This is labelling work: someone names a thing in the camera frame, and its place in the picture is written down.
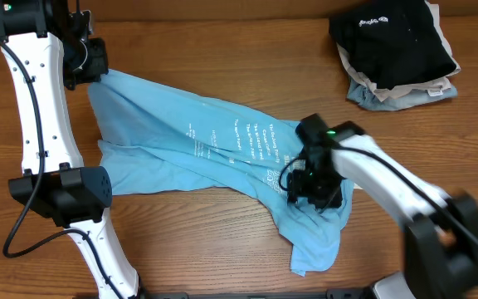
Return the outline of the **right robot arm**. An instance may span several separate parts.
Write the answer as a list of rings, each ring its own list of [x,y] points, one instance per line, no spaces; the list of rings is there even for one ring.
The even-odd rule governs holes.
[[[352,121],[329,127],[317,114],[295,129],[305,167],[286,175],[287,200],[333,207],[349,179],[396,221],[403,234],[403,269],[367,287],[335,288],[327,298],[462,299],[478,287],[478,205],[449,195],[388,156]]]

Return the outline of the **light blue t-shirt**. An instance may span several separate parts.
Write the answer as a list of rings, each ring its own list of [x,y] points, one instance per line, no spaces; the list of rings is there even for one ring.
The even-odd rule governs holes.
[[[114,194],[234,189],[269,210],[292,244],[293,273],[334,265],[354,185],[341,184],[337,208],[288,202],[280,172],[303,147],[295,121],[114,70],[91,84],[88,96]]]

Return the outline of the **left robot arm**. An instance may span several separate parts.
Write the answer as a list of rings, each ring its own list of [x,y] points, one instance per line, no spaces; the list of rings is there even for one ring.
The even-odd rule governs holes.
[[[0,47],[22,127],[22,174],[8,183],[12,198],[73,240],[99,297],[144,297],[112,223],[110,177],[84,164],[66,103],[68,91],[109,70],[91,12],[65,1],[0,1]]]

